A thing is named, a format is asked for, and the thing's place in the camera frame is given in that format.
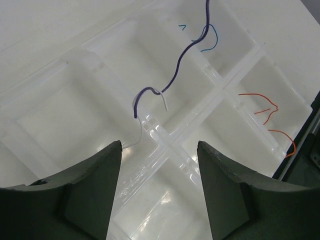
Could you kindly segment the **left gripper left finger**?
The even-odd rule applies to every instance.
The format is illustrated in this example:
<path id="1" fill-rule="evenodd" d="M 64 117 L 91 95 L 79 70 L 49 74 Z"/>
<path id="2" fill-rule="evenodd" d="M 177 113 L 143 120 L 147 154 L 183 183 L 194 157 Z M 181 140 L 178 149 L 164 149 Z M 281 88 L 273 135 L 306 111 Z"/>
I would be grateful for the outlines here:
<path id="1" fill-rule="evenodd" d="M 104 240 L 121 161 L 122 144 L 117 140 L 30 185 L 1 188 L 1 239 Z"/>

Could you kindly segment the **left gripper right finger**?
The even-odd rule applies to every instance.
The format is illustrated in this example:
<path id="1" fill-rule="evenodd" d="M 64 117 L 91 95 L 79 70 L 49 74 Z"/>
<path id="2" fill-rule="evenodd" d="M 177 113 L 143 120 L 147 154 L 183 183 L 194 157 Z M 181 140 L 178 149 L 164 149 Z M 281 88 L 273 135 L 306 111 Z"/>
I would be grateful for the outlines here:
<path id="1" fill-rule="evenodd" d="M 197 144 L 197 157 L 213 239 L 319 239 L 318 187 L 265 176 L 204 141 Z"/>

